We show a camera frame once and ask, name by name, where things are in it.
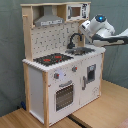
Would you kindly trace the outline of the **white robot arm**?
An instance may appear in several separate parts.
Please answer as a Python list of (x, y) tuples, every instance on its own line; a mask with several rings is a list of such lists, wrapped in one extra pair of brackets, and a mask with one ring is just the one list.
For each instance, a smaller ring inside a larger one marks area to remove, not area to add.
[(128, 28), (115, 35), (114, 27), (102, 14), (96, 15), (91, 21), (83, 22), (79, 30), (91, 44), (97, 47), (128, 44)]

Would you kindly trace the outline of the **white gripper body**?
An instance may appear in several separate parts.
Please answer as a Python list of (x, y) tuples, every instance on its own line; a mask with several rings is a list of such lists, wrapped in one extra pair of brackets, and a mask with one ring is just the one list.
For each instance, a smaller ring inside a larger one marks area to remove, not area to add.
[(88, 39), (88, 41), (92, 41), (90, 35), (90, 31), (87, 29), (87, 27), (89, 26), (90, 21), (87, 20), (85, 22), (83, 22), (80, 26), (79, 26), (79, 30), (81, 31), (81, 33)]

